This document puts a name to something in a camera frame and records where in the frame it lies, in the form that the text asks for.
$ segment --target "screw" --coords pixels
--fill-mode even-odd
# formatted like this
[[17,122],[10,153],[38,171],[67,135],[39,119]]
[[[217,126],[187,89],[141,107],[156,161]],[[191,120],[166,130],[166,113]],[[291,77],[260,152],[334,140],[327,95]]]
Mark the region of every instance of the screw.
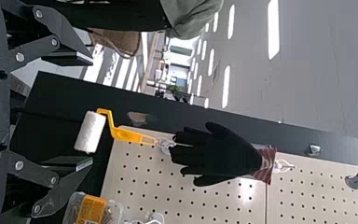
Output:
[[23,54],[21,54],[21,53],[16,54],[16,61],[17,62],[22,63],[22,62],[24,62],[24,60],[25,60],[25,57],[24,57]]
[[34,207],[34,213],[39,213],[40,212],[40,205],[36,205]]
[[7,72],[6,71],[0,71],[0,78],[1,79],[7,79]]
[[24,167],[24,162],[22,161],[18,161],[16,162],[16,170],[22,170],[22,168]]
[[58,41],[57,41],[56,39],[52,39],[52,40],[51,40],[51,44],[52,44],[53,46],[57,46],[57,45],[58,45]]
[[52,184],[52,185],[54,185],[55,183],[57,183],[57,177],[52,177],[51,178],[51,180],[50,180],[50,183]]
[[39,19],[42,19],[42,18],[43,18],[43,13],[42,13],[41,10],[38,9],[35,14],[36,14],[36,17],[37,17],[37,18],[39,18]]

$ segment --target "yellow roller handle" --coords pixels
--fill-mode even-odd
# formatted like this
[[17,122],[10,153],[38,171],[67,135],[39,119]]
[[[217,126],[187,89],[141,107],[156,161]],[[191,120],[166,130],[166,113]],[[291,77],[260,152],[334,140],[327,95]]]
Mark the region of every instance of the yellow roller handle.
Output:
[[133,142],[138,144],[144,144],[148,146],[154,146],[157,142],[156,138],[147,136],[141,133],[136,133],[130,130],[122,129],[122,128],[116,128],[115,123],[113,122],[113,115],[112,111],[108,109],[97,109],[97,114],[100,115],[106,115],[108,122],[109,122],[109,128],[110,133],[112,134],[112,137],[124,141],[124,142]]

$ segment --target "white roller cover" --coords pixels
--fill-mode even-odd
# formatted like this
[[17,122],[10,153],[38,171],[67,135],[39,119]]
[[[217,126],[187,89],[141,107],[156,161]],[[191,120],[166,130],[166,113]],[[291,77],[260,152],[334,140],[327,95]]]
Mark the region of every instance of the white roller cover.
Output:
[[88,111],[77,135],[75,149],[88,154],[94,153],[100,142],[105,122],[105,116]]

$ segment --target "black glove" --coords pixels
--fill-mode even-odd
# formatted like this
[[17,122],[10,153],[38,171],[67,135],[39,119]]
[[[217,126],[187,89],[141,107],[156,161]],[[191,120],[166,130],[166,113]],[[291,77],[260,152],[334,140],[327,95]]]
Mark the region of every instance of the black glove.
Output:
[[194,179],[195,186],[211,186],[260,169],[262,157],[251,144],[219,124],[205,126],[211,133],[185,128],[173,138],[192,147],[170,149],[172,162],[186,166],[182,175],[202,175]]

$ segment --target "pegboard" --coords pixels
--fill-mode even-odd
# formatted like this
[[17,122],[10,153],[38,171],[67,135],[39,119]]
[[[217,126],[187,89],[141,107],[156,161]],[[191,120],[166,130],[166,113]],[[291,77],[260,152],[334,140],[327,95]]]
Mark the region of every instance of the pegboard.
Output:
[[358,190],[345,184],[357,166],[278,153],[296,169],[274,175],[267,189],[267,223],[358,224]]
[[[156,138],[172,134],[122,127]],[[115,141],[101,197],[124,205],[125,220],[145,220],[159,212],[168,224],[264,224],[266,185],[237,178],[206,188],[182,177],[182,166],[158,148]]]

